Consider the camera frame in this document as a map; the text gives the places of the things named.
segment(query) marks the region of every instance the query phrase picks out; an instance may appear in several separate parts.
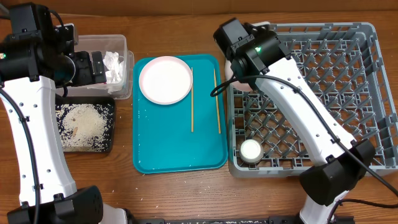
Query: crumpled paper towel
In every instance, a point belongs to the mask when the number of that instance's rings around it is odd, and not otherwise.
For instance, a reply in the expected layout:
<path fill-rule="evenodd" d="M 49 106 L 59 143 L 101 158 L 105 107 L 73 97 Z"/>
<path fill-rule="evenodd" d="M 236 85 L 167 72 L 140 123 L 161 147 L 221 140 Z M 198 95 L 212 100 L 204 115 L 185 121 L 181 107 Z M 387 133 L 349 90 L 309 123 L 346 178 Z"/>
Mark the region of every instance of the crumpled paper towel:
<path fill-rule="evenodd" d="M 105 67 L 108 71 L 105 72 L 106 83 L 115 84 L 122 81 L 124 62 L 119 63 L 119 54 L 117 52 L 106 52 L 103 59 Z M 108 93 L 119 91 L 121 88 L 110 87 Z"/>

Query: teal tray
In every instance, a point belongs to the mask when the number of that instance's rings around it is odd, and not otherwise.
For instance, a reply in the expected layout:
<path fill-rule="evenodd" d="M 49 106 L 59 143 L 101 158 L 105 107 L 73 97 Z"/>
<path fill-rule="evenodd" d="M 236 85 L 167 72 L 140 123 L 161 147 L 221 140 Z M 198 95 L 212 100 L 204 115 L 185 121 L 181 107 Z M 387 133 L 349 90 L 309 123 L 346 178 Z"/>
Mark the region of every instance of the teal tray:
<path fill-rule="evenodd" d="M 147 100 L 139 75 L 154 58 L 144 58 L 133 70 L 132 161 L 143 174 L 217 169 L 228 157 L 223 96 L 218 96 L 221 134 L 218 133 L 214 73 L 221 83 L 217 59 L 211 55 L 177 56 L 193 68 L 194 132 L 191 132 L 191 93 L 173 105 Z"/>

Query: black baking pan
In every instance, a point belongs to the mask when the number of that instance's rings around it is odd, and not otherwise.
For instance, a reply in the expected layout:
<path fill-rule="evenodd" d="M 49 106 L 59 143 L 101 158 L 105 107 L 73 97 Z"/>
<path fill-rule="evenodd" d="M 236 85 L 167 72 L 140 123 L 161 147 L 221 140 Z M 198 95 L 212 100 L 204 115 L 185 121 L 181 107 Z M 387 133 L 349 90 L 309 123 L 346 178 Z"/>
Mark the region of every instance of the black baking pan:
<path fill-rule="evenodd" d="M 98 115 L 103 118 L 105 127 L 103 128 L 102 135 L 100 134 L 99 136 L 89 138 L 89 141 L 84 143 L 79 142 L 79 138 L 74 139 L 77 140 L 77 142 L 70 144 L 72 141 L 71 138 L 77 138 L 79 136 L 78 134 L 75 135 L 79 132 L 79 129 L 78 127 L 75 128 L 76 131 L 65 129 L 64 124 L 66 124 L 67 114 L 71 113 L 72 110 L 78 108 L 80 105 L 89 105 L 90 108 L 94 108 Z M 116 104 L 114 99 L 108 96 L 70 96 L 63 98 L 56 95 L 55 111 L 57 114 L 57 124 L 61 135 L 63 151 L 65 153 L 107 153 L 112 150 L 114 124 L 116 120 Z"/>

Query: clear plastic container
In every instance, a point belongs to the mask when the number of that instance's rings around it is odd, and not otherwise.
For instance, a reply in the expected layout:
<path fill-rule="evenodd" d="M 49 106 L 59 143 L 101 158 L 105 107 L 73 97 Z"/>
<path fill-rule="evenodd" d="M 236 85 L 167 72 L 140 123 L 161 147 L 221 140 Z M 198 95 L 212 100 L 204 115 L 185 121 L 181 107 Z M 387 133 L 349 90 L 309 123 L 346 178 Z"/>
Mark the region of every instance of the clear plastic container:
<path fill-rule="evenodd" d="M 94 85 L 68 87 L 68 96 L 110 96 L 115 100 L 128 99 L 131 96 L 132 69 L 134 55 L 127 50 L 126 38 L 123 35 L 80 35 L 79 44 L 75 51 L 87 51 L 90 54 L 100 51 L 103 59 L 105 52 L 117 52 L 119 62 L 124 63 L 122 79 L 119 83 L 98 83 Z M 57 89 L 57 94 L 62 95 L 63 89 Z"/>

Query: wooden tabletop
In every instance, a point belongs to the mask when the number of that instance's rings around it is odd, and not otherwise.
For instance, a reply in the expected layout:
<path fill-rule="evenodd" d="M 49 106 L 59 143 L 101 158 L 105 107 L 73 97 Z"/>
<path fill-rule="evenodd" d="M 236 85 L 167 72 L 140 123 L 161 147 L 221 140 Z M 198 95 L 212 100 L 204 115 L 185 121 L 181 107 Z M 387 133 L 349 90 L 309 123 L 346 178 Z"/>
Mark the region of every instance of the wooden tabletop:
<path fill-rule="evenodd" d="M 393 97 L 398 100 L 398 12 L 270 13 L 217 16 L 153 17 L 64 17 L 80 35 L 122 34 L 135 61 L 144 57 L 207 53 L 214 55 L 223 72 L 224 59 L 213 41 L 217 27 L 232 17 L 241 22 L 354 22 L 374 24 L 386 65 Z M 11 32 L 8 21 L 0 21 L 0 39 Z M 167 220 L 189 218 L 264 218 L 295 215 L 303 207 L 306 193 L 296 177 L 281 179 L 237 179 L 228 163 L 218 170 L 142 175 L 132 164 L 131 98 L 116 103 L 118 118 L 110 154 L 66 155 L 78 188 L 96 185 L 103 200 L 114 207 L 128 208 L 137 218 Z M 19 206 L 19 171 L 7 114 L 0 109 L 0 223 L 8 211 Z M 398 172 L 386 177 L 398 187 Z M 397 203 L 374 178 L 361 180 L 348 198 Z M 347 203 L 338 215 L 354 215 L 357 223 L 397 223 L 398 210 Z"/>

